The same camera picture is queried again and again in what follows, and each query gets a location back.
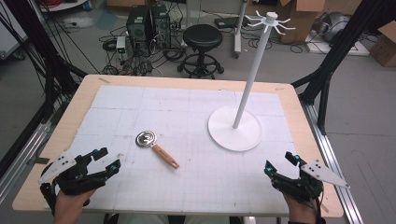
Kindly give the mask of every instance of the round base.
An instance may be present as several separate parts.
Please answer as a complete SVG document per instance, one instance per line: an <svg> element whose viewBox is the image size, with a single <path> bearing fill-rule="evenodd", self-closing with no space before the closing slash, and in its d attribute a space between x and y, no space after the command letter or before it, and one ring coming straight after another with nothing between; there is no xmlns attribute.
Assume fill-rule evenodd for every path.
<svg viewBox="0 0 396 224"><path fill-rule="evenodd" d="M224 106L210 116L210 135L222 147L232 151L247 151L262 140L262 126L254 115L244 111L238 128L233 127L238 108Z"/></svg>

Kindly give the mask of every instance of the robotic hand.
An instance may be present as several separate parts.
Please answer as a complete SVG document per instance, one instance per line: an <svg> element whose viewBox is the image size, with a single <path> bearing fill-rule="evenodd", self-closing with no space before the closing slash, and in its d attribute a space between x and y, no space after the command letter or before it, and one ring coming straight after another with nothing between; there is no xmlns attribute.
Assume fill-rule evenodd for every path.
<svg viewBox="0 0 396 224"><path fill-rule="evenodd" d="M95 149L85 156L79 155L73 159L73 155L65 151L57 161L44 169L38 183L41 184L40 190L49 204L52 214L55 211L56 204L56 185L59 185L64 194L78 195L104 186L111 176L119 172L120 160L115 160L103 172L88 175L87 167L92 159L97 161L107 153L107 148L102 147L100 150ZM54 176L56 177L52 180L52 184L46 183Z"/></svg>
<svg viewBox="0 0 396 224"><path fill-rule="evenodd" d="M269 161L265 163L264 172L271 178L272 186L275 189L288 194L298 203L312 203L312 208L317 210L317 223L321 223L318 197L323 192L322 181L347 189L349 189L349 185L319 161L306 163L300 156L292 155L290 152L286 152L285 158L294 166L299 164L300 177L298 179L290 179L278 174L277 169Z"/></svg>
<svg viewBox="0 0 396 224"><path fill-rule="evenodd" d="M323 191L323 182L315 179L301 169L302 166L306 165L306 162L298 155L293 156L290 152L286 152L285 158L293 165L300 163L300 178L290 179L278 174L276 172L277 169L271 162L267 161L264 172L271 178L273 187L293 197L299 203L310 202L312 199L316 199Z"/></svg>

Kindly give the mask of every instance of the wooden handle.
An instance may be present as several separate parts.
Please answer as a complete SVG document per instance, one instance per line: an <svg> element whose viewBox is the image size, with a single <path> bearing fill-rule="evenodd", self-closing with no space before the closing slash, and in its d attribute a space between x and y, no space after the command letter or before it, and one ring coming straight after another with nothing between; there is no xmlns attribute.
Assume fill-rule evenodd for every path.
<svg viewBox="0 0 396 224"><path fill-rule="evenodd" d="M166 153L161 147L159 147L158 145L154 145L152 146L152 149L161 156L161 158L163 158L166 162L169 163L169 165L171 165L173 168L177 169L178 168L178 164L177 162L171 157L169 156L168 153Z"/></svg>

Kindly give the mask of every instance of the white stand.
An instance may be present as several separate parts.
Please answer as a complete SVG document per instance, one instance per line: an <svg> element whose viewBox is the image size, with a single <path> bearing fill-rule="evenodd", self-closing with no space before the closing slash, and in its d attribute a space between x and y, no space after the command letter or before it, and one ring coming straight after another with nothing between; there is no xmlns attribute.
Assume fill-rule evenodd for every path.
<svg viewBox="0 0 396 224"><path fill-rule="evenodd" d="M280 33L276 28L278 25L284 29L293 29L280 25L280 22L284 23L289 20L277 21L277 15L275 12L268 12L267 17L260 17L260 19L251 19L247 16L247 18L252 21L261 21L249 26L258 26L260 24L264 24L265 27L260 38L256 56L254 57L253 65L250 69L250 74L247 78L247 84L241 99L241 103L239 104L239 108L236 112L236 108L222 107L216 110L212 116L210 116L208 122L208 129L212 138L222 147L234 151L246 151L252 149L262 140L262 126L260 125L260 122L254 117L254 115L248 113L247 111L244 113L245 106L248 101L248 95L250 94L251 87L257 75L257 71L259 70L260 62L262 61L262 55L264 54L265 46L267 45L268 38L271 34L271 28L274 27L278 33Z"/></svg>
<svg viewBox="0 0 396 224"><path fill-rule="evenodd" d="M234 42L233 42L233 49L235 52L235 58L239 58L239 54L241 54L241 28L242 28L242 21L245 17L245 9L247 8L248 0L243 0L241 5L241 11L239 12L239 19L238 19L238 26L236 27L235 35L234 35Z"/></svg>

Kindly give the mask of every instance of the grid paper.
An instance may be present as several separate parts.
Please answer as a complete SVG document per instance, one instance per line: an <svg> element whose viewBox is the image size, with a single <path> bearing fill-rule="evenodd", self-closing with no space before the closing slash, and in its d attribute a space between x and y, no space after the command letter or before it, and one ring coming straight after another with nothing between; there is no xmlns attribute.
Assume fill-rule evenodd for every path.
<svg viewBox="0 0 396 224"><path fill-rule="evenodd" d="M102 86L69 150L84 155L107 147L90 173L120 158L120 172L95 192L91 209L136 213L287 214L282 194L263 169L270 161L282 175L298 169L284 159L294 153L280 100L273 93L252 92L246 110L262 125L262 141L235 152L217 145L207 129L210 115L238 106L242 92ZM172 168L151 148L138 147L143 131L157 134L157 144L180 165Z"/></svg>

